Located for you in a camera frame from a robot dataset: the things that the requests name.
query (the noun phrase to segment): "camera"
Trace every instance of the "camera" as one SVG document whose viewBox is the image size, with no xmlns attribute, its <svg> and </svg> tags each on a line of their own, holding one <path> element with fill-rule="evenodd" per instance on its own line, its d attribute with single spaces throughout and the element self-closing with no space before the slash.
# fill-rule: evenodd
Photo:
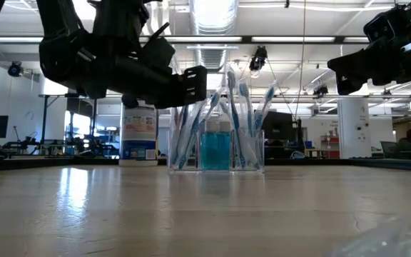
<svg viewBox="0 0 411 257">
<path fill-rule="evenodd" d="M 250 62 L 251 71 L 259 71 L 263 68 L 265 60 L 268 58 L 268 51 L 265 49 L 265 46 L 258 46 L 256 49 L 255 55 Z"/>
<path fill-rule="evenodd" d="M 12 65 L 10 65 L 9 69 L 7 70 L 7 73 L 14 78 L 18 78 L 23 76 L 24 69 L 21 66 L 20 61 L 12 61 Z"/>
</svg>

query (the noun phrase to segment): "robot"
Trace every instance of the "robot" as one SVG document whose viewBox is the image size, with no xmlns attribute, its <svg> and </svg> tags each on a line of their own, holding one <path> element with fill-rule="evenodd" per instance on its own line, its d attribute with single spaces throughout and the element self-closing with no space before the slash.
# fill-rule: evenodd
<svg viewBox="0 0 411 257">
<path fill-rule="evenodd" d="M 328 62 L 340 95 L 361 89 L 368 79 L 376 86 L 411 81 L 411 2 L 396 4 L 364 26 L 370 45 Z"/>
<path fill-rule="evenodd" d="M 139 36 L 153 0 L 88 0 L 96 8 L 89 33 L 72 0 L 37 0 L 44 28 L 39 45 L 44 76 L 91 99 L 106 97 L 107 89 L 122 93 L 128 108 L 137 99 L 157 109 L 184 106 L 206 98 L 207 69 L 196 66 L 184 74 L 169 67 L 174 48 L 161 33 L 164 24 L 142 46 Z M 0 0 L 0 11 L 4 0 Z"/>
</svg>

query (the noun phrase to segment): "toothbrush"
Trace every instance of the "toothbrush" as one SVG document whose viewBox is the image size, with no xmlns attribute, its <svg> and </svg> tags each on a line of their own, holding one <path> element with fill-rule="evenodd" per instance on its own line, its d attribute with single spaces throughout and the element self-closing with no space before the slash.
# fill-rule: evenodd
<svg viewBox="0 0 411 257">
<path fill-rule="evenodd" d="M 255 134 L 253 133 L 253 115 L 251 111 L 253 110 L 251 101 L 250 101 L 250 94 L 248 93 L 247 83 L 243 82 L 239 84 L 239 93 L 241 96 L 245 97 L 247 101 L 247 126 L 248 132 L 251 137 L 254 137 Z"/>
<path fill-rule="evenodd" d="M 212 114 L 213 109 L 218 105 L 218 102 L 220 101 L 220 96 L 221 96 L 221 92 L 223 90 L 222 89 L 218 89 L 212 96 L 211 100 L 210 100 L 210 109 L 208 109 L 207 114 L 204 116 L 204 118 L 201 120 L 201 124 L 204 124 L 206 122 L 206 120 L 210 117 L 210 115 Z M 185 154 L 182 156 L 181 160 L 180 160 L 180 164 L 178 165 L 179 169 L 183 168 L 183 165 L 185 165 L 185 162 L 188 160 L 188 157 L 190 155 L 191 152 L 191 148 L 193 147 L 193 142 L 194 142 L 194 136 L 198 133 L 199 130 L 199 123 L 197 121 L 199 121 L 199 116 L 201 114 L 201 111 L 203 109 L 203 106 L 201 107 L 199 113 L 198 113 L 198 120 L 195 120 L 193 122 L 193 126 L 191 127 L 191 134 L 190 134 L 190 138 L 188 140 L 188 144 L 186 146 L 186 152 Z"/>
<path fill-rule="evenodd" d="M 179 155 L 178 147 L 180 146 L 181 136 L 185 133 L 185 124 L 186 124 L 186 120 L 188 119 L 188 106 L 182 107 L 179 117 L 181 117 L 181 121 L 178 122 L 176 126 L 176 131 L 174 131 L 174 135 L 172 138 L 173 144 L 176 145 L 175 151 L 173 152 L 173 158 L 172 158 L 172 164 L 174 165 L 177 163 L 177 159 Z"/>
<path fill-rule="evenodd" d="M 212 98 L 210 99 L 210 109 L 208 109 L 207 114 L 204 116 L 204 118 L 202 119 L 202 122 L 206 122 L 206 120 L 210 117 L 210 115 L 212 114 L 213 109 L 218 105 L 218 102 L 220 101 L 220 96 L 221 96 L 221 92 L 223 92 L 223 88 L 218 89 L 212 96 Z"/>
<path fill-rule="evenodd" d="M 240 160 L 240 166 L 242 168 L 245 168 L 245 158 L 243 157 L 242 149 L 240 148 L 240 135 L 239 135 L 239 116 L 237 114 L 237 110 L 235 109 L 235 104 L 234 104 L 234 94 L 233 94 L 233 88 L 235 86 L 235 77 L 232 72 L 228 72 L 228 87 L 229 87 L 229 97 L 230 97 L 230 104 L 231 104 L 231 115 L 234 120 L 234 129 L 235 129 L 235 138 L 236 138 L 236 143 L 237 147 L 239 148 L 239 160 Z"/>
<path fill-rule="evenodd" d="M 254 127 L 255 132 L 261 129 L 261 126 L 263 125 L 263 119 L 265 116 L 264 113 L 266 111 L 266 108 L 268 107 L 268 104 L 272 101 L 274 94 L 275 94 L 275 88 L 272 86 L 267 92 L 267 94 L 265 95 L 264 104 L 260 104 L 260 106 L 263 105 L 263 107 L 260 110 L 260 106 L 259 106 L 257 110 L 260 110 L 260 111 L 255 112 L 255 127 Z"/>
<path fill-rule="evenodd" d="M 243 130 L 240 128 L 239 129 L 239 136 L 240 138 L 245 138 L 245 133 Z M 242 148 L 242 152 L 245 153 L 245 157 L 248 160 L 249 164 L 253 164 L 254 167 L 259 170 L 260 169 L 260 162 L 258 161 L 258 158 L 256 157 L 256 154 L 254 150 L 252 149 L 252 145 L 255 145 L 255 140 L 256 138 L 247 138 L 245 141 L 241 142 L 242 144 L 240 147 Z"/>
<path fill-rule="evenodd" d="M 226 116 L 228 116 L 229 119 L 232 121 L 233 118 L 232 118 L 232 116 L 231 116 L 231 114 L 230 114 L 230 112 L 229 112 L 229 108 L 226 106 L 226 101 L 225 101 L 225 99 L 220 100 L 220 107 L 221 107 L 221 110 L 223 111 L 223 113 L 224 113 Z M 238 135 L 238 134 L 239 134 L 239 136 L 240 136 L 241 138 L 244 137 L 242 129 L 239 129 L 239 131 L 236 131 L 236 135 Z M 249 157 L 250 157 L 250 158 L 249 158 L 249 159 L 250 159 L 250 162 L 253 163 L 257 169 L 259 169 L 259 168 L 260 168 L 260 165 L 259 165 L 260 162 L 258 162 L 258 160 L 257 160 L 257 158 L 256 158 L 256 156 L 255 156 L 255 152 L 251 149 L 250 145 L 249 145 L 248 143 L 243 143 L 242 149 L 243 149 L 243 151 L 245 152 L 246 156 L 249 156 Z"/>
<path fill-rule="evenodd" d="M 191 126 L 191 131 L 190 131 L 190 135 L 188 136 L 188 141 L 186 143 L 185 152 L 182 155 L 182 157 L 180 159 L 180 163 L 178 165 L 179 169 L 183 168 L 185 163 L 188 161 L 188 158 L 190 157 L 190 152 L 191 152 L 191 149 L 193 148 L 194 137 L 196 136 L 196 134 L 198 133 L 198 130 L 199 130 L 199 118 L 201 116 L 201 112 L 202 112 L 206 102 L 207 101 L 203 101 L 202 103 L 200 103 L 200 105 L 198 107 L 198 110 L 197 110 L 198 113 L 196 114 L 196 117 L 194 118 L 194 121 L 193 121 L 193 125 Z"/>
</svg>

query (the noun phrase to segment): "table surface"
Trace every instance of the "table surface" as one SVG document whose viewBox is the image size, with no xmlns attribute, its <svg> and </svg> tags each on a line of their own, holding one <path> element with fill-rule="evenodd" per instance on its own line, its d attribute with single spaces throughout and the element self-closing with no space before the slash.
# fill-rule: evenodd
<svg viewBox="0 0 411 257">
<path fill-rule="evenodd" d="M 0 171 L 0 256 L 322 256 L 411 215 L 411 171 Z"/>
</svg>

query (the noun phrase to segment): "white column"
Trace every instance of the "white column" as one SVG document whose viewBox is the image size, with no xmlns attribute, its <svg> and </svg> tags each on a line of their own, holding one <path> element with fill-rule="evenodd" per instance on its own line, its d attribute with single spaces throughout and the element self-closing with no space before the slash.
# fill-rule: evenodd
<svg viewBox="0 0 411 257">
<path fill-rule="evenodd" d="M 338 114 L 340 157 L 372 157 L 367 99 L 340 99 Z"/>
</svg>

